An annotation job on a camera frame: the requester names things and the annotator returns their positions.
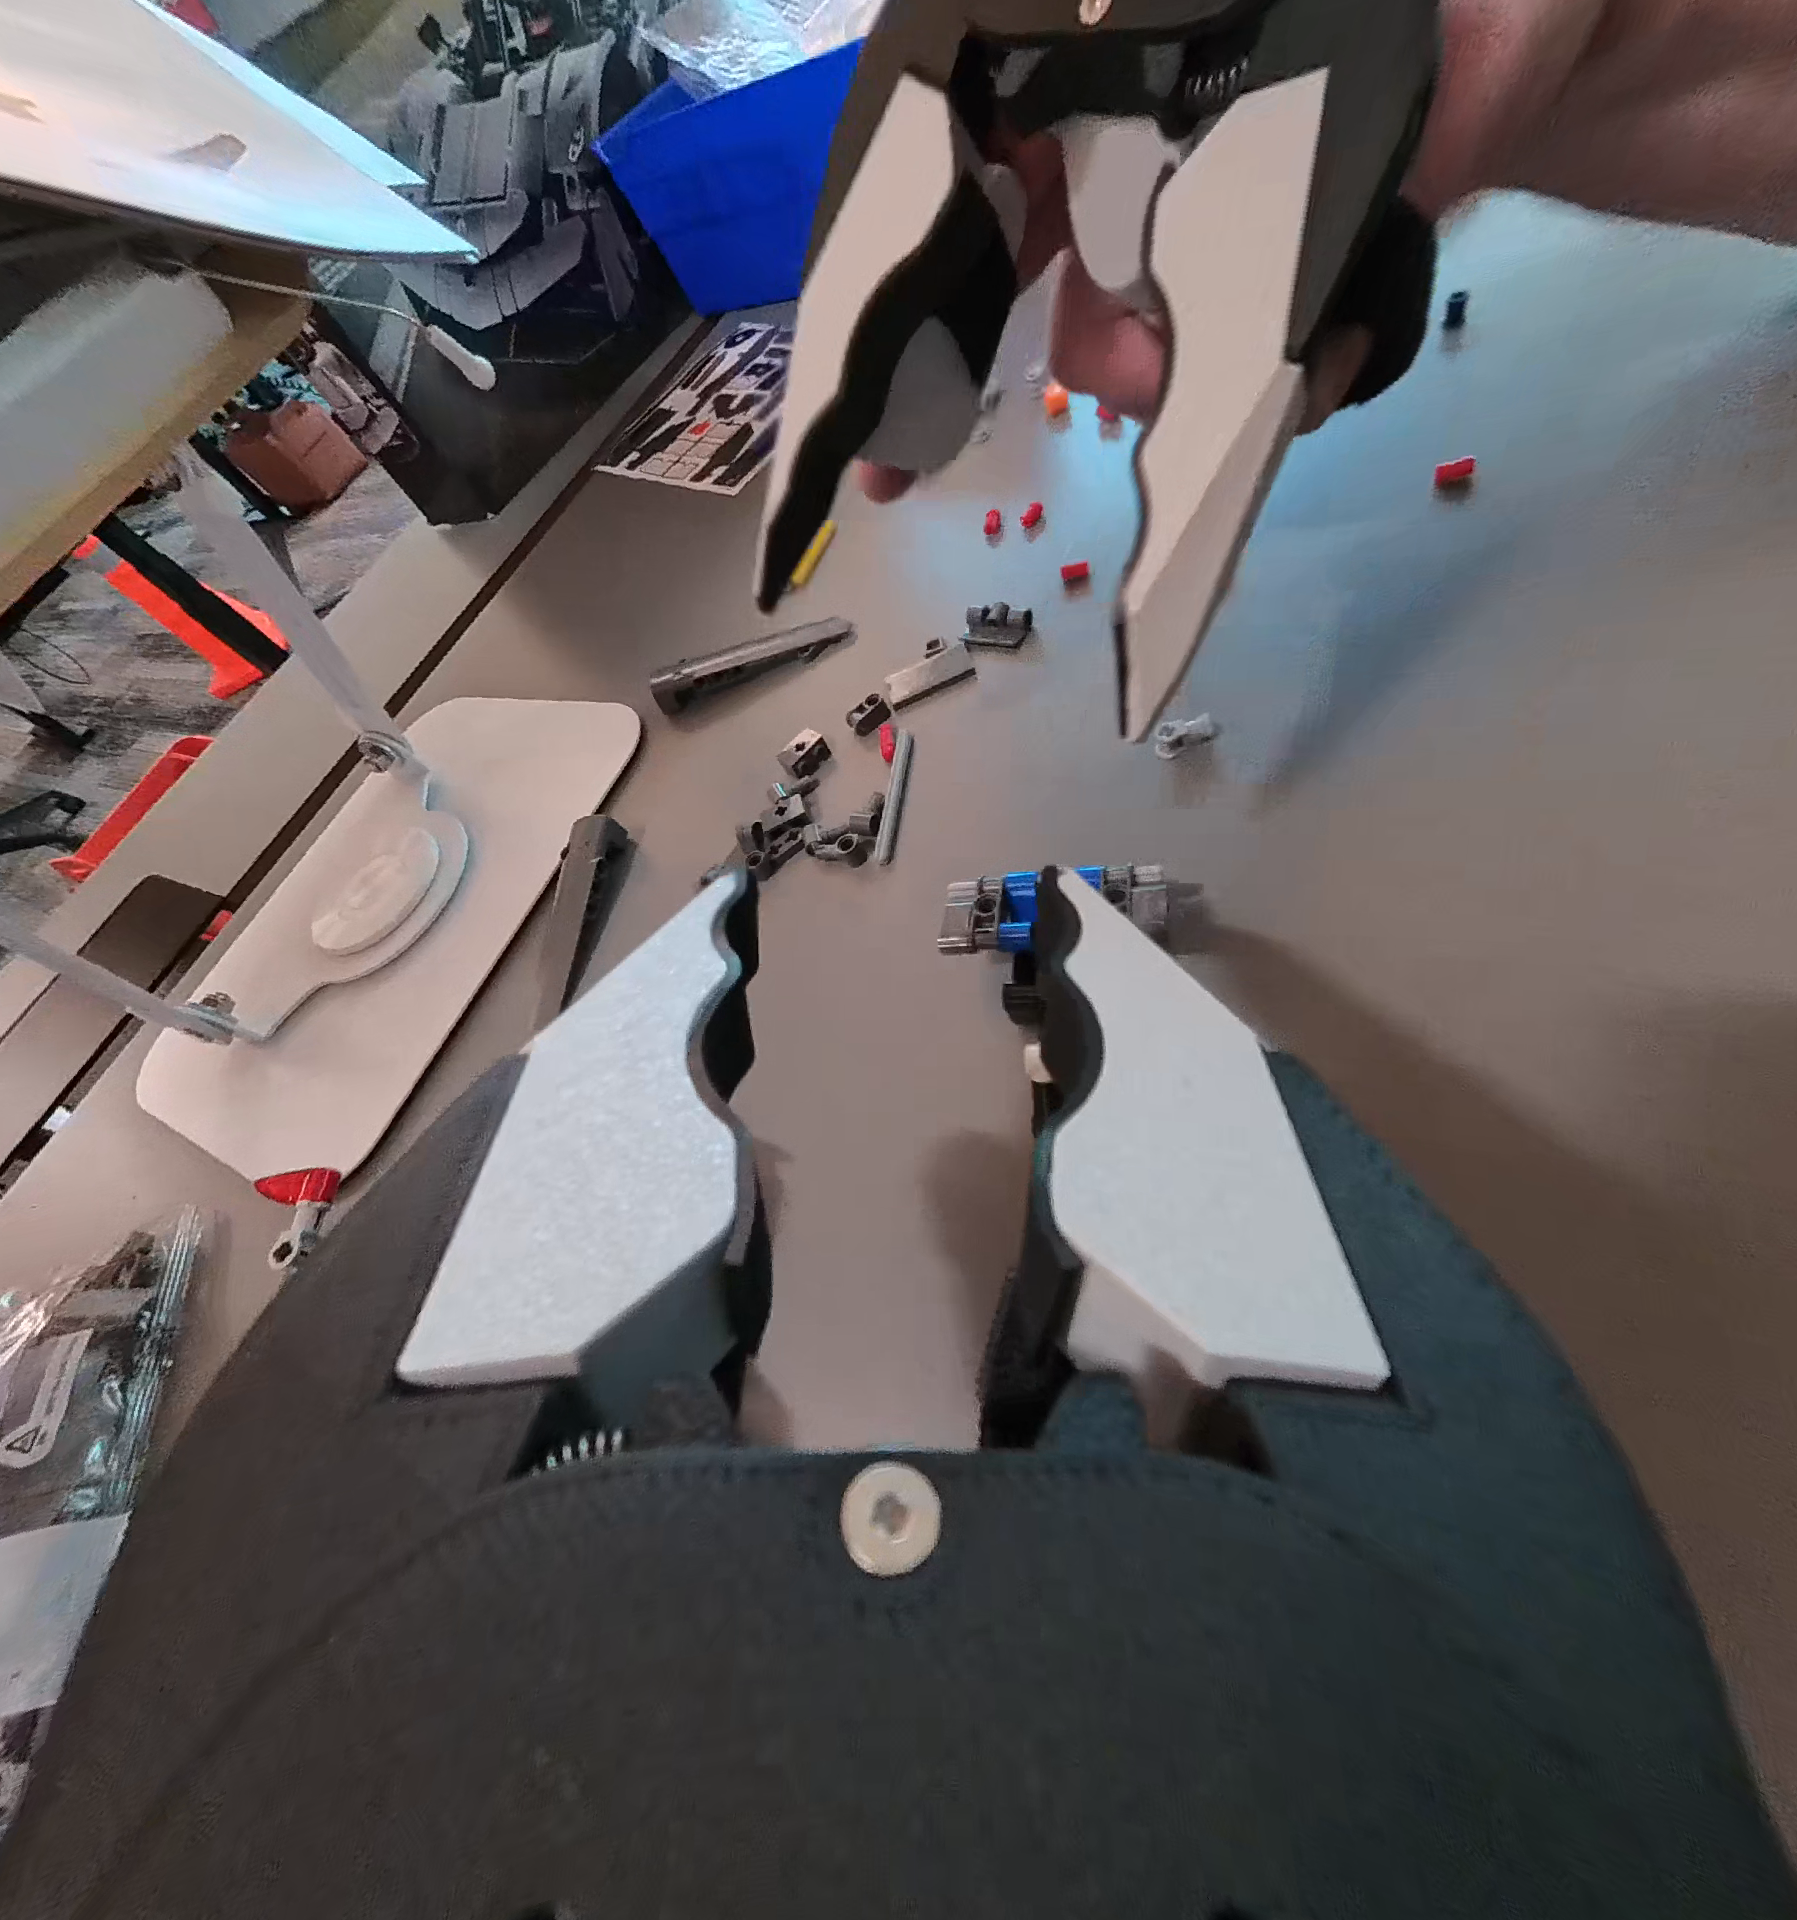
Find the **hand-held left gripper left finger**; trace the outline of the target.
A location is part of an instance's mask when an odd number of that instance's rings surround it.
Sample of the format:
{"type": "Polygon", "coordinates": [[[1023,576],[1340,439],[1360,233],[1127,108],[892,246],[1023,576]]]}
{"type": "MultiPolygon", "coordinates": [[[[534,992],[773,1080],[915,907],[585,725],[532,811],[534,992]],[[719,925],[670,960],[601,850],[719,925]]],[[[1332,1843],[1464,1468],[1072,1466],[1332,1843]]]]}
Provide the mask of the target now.
{"type": "Polygon", "coordinates": [[[759,885],[720,869],[524,1048],[405,1386],[741,1377],[764,1336],[764,1199],[732,1094],[759,965],[759,885]]]}

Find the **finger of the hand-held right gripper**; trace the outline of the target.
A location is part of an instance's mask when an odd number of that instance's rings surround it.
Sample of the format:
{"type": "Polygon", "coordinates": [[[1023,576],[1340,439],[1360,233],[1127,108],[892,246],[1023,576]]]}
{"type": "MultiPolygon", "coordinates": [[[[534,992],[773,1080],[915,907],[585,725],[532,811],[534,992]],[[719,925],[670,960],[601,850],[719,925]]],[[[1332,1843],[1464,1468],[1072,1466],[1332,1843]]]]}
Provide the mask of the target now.
{"type": "Polygon", "coordinates": [[[898,72],[798,301],[753,593],[776,609],[846,469],[895,409],[890,464],[950,460],[994,349],[994,205],[944,88],[898,72]]]}
{"type": "Polygon", "coordinates": [[[1082,268],[1167,329],[1114,619],[1127,741],[1182,684],[1295,433],[1290,326],[1325,94],[1324,67],[1246,91],[1195,144],[1137,115],[1062,133],[1082,268]]]}

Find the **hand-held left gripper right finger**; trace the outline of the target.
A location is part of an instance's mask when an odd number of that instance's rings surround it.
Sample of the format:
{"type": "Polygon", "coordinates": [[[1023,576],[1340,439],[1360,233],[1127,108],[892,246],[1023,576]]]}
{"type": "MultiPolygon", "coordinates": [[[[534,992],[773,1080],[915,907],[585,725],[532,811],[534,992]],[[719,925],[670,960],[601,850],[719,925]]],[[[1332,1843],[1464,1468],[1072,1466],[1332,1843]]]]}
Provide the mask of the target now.
{"type": "Polygon", "coordinates": [[[1251,1026],[1073,869],[1032,926],[1054,1104],[1030,1355],[1132,1389],[1175,1448],[1241,1383],[1381,1393],[1392,1362],[1251,1026]]]}

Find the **blue and grey lego assembly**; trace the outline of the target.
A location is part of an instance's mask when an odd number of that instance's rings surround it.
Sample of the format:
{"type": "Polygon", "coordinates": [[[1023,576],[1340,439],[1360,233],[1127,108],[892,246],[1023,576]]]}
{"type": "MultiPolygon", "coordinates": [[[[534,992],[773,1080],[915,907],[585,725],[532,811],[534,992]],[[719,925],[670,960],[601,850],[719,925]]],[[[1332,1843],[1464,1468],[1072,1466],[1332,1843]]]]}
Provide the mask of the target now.
{"type": "MultiPolygon", "coordinates": [[[[1079,876],[1164,945],[1170,932],[1173,883],[1156,865],[1082,867],[1079,876]]],[[[976,876],[948,886],[936,950],[946,955],[992,951],[1010,960],[1001,984],[1006,1015],[1026,1034],[1042,1028],[1046,998],[1035,951],[1038,870],[976,876]]]]}

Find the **person's right forearm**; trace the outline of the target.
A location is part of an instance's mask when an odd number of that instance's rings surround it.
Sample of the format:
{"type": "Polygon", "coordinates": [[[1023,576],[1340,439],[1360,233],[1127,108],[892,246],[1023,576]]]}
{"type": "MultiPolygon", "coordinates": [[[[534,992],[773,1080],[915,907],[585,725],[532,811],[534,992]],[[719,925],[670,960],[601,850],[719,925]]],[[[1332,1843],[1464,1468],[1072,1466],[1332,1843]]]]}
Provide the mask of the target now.
{"type": "Polygon", "coordinates": [[[1684,4],[1669,65],[1675,218],[1797,245],[1797,1],[1684,4]]]}

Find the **lego sticker sheet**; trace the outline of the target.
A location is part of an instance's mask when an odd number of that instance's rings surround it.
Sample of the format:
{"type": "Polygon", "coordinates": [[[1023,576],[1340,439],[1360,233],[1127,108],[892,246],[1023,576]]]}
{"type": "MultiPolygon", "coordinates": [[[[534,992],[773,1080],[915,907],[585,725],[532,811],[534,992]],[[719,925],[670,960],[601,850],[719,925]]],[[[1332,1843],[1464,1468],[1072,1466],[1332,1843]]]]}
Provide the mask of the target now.
{"type": "Polygon", "coordinates": [[[673,489],[739,495],[778,439],[793,329],[725,318],[596,467],[673,489]]]}

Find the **dark grey toothed lego piece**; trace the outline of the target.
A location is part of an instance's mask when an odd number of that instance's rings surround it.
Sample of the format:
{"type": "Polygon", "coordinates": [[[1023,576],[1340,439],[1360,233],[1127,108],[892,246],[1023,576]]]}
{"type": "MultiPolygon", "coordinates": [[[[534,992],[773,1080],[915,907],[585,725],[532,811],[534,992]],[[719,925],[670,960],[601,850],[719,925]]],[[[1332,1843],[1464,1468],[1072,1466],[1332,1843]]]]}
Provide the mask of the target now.
{"type": "Polygon", "coordinates": [[[542,928],[532,1034],[580,992],[633,851],[635,843],[608,814],[578,818],[569,831],[542,928]]]}

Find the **long dark grey lego beam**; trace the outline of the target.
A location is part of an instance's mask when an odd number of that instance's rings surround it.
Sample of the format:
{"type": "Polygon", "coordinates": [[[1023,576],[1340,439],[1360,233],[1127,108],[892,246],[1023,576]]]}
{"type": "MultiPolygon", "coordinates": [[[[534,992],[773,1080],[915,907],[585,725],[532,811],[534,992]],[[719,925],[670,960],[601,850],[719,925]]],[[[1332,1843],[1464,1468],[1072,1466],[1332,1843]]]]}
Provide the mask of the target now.
{"type": "Polygon", "coordinates": [[[829,651],[853,642],[856,634],[851,619],[829,614],[750,640],[734,640],[657,669],[649,678],[649,694],[661,714],[676,718],[775,669],[814,662],[829,651]]]}

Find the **pile of dark lego connectors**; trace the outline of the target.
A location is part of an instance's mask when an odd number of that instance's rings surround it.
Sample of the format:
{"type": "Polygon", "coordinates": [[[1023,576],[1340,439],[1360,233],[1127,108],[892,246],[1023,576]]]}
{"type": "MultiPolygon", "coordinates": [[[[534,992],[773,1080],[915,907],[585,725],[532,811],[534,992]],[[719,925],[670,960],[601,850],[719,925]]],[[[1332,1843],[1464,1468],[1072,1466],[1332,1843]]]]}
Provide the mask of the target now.
{"type": "Polygon", "coordinates": [[[732,847],[698,876],[698,885],[711,885],[725,872],[766,881],[798,855],[843,869],[869,865],[884,826],[887,790],[866,795],[842,820],[825,823],[812,805],[814,786],[812,777],[776,784],[766,805],[735,824],[732,847]]]}

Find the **person's right hand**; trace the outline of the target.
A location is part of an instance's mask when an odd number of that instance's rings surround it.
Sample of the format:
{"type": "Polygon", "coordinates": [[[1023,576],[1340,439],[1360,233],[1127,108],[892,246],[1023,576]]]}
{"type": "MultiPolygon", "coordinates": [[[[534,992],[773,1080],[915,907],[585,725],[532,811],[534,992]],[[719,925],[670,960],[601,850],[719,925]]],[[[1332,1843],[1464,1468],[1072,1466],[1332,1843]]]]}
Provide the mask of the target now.
{"type": "MultiPolygon", "coordinates": [[[[1536,181],[1542,144],[1583,91],[1594,54],[1634,13],[1591,1],[1444,4],[1446,65],[1408,199],[1441,214],[1474,191],[1536,181]]],[[[1026,193],[1019,280],[1059,268],[1049,375],[1125,419],[1149,422],[1164,395],[1167,328],[1105,292],[1079,262],[1059,141],[999,129],[987,155],[1006,159],[1026,193]]]]}

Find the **clear plastic wrap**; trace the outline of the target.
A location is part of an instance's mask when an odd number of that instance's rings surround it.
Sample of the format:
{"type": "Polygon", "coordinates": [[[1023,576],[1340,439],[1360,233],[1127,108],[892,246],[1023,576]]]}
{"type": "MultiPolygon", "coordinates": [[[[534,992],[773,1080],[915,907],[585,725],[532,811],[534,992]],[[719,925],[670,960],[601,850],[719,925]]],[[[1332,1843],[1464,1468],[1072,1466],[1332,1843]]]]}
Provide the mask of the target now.
{"type": "Polygon", "coordinates": [[[880,1],[673,1],[641,23],[641,38],[704,99],[857,41],[880,7],[880,1]]]}

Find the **white stand base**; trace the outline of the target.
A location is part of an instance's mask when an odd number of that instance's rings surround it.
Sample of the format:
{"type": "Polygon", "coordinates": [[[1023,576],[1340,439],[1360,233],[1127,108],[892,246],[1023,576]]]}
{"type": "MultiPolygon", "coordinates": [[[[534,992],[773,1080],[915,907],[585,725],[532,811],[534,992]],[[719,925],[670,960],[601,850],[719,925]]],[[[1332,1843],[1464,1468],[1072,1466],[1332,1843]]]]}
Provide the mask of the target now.
{"type": "Polygon", "coordinates": [[[257,1184],[350,1173],[378,1144],[641,741],[612,701],[455,698],[369,772],[201,988],[238,1034],[164,1032],[141,1112],[257,1184]]]}

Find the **clear plastic parts bag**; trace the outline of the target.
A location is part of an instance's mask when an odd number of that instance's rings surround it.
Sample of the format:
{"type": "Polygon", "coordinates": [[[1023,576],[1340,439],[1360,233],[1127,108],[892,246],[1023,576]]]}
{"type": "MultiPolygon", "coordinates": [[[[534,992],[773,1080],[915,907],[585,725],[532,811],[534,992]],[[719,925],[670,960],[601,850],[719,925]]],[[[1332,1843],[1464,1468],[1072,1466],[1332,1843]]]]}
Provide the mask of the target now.
{"type": "Polygon", "coordinates": [[[0,1293],[0,1839],[121,1548],[214,1217],[0,1293]]]}

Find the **white instruction booklet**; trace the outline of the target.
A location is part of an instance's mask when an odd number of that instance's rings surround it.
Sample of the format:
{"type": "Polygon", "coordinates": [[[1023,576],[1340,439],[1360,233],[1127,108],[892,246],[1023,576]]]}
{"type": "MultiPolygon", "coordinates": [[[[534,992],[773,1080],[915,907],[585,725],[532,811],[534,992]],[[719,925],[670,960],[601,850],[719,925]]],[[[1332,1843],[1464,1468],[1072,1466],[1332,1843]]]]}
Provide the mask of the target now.
{"type": "Polygon", "coordinates": [[[0,191],[316,258],[474,262],[422,176],[158,4],[0,4],[0,191]]]}

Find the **orange metal frame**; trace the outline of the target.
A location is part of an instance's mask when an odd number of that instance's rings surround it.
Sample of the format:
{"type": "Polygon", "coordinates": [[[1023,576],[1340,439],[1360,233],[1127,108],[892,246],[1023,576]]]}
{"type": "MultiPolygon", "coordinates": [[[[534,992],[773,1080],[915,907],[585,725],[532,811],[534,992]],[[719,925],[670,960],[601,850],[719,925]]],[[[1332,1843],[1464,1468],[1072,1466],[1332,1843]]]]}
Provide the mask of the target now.
{"type": "MultiPolygon", "coordinates": [[[[255,688],[287,662],[287,635],[267,612],[198,580],[118,512],[105,514],[72,548],[72,557],[93,567],[124,601],[201,658],[211,672],[209,694],[215,699],[255,688]]],[[[204,758],[209,743],[206,735],[182,735],[167,745],[86,841],[52,860],[53,872],[71,885],[93,876],[204,758]]]]}

